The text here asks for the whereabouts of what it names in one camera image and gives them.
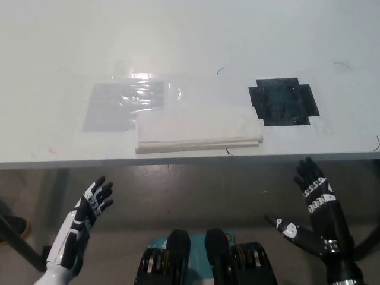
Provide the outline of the white and black left hand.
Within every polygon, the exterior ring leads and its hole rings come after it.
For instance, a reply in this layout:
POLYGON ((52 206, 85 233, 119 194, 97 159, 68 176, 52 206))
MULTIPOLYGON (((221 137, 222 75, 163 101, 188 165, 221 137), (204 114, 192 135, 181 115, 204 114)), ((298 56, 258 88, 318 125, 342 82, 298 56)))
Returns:
POLYGON ((104 210, 113 204, 113 183, 95 180, 67 214, 47 257, 48 264, 66 268, 77 276, 83 266, 90 230, 104 210))

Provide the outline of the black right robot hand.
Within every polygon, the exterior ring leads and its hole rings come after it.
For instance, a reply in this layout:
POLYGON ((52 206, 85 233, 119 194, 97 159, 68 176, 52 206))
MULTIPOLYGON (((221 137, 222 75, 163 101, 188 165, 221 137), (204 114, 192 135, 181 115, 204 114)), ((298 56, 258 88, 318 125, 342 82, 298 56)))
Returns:
POLYGON ((354 267, 354 240, 329 179, 307 157, 299 162, 294 181, 306 202, 311 229, 275 214, 265 219, 283 237, 300 249, 323 260, 326 267, 354 267))

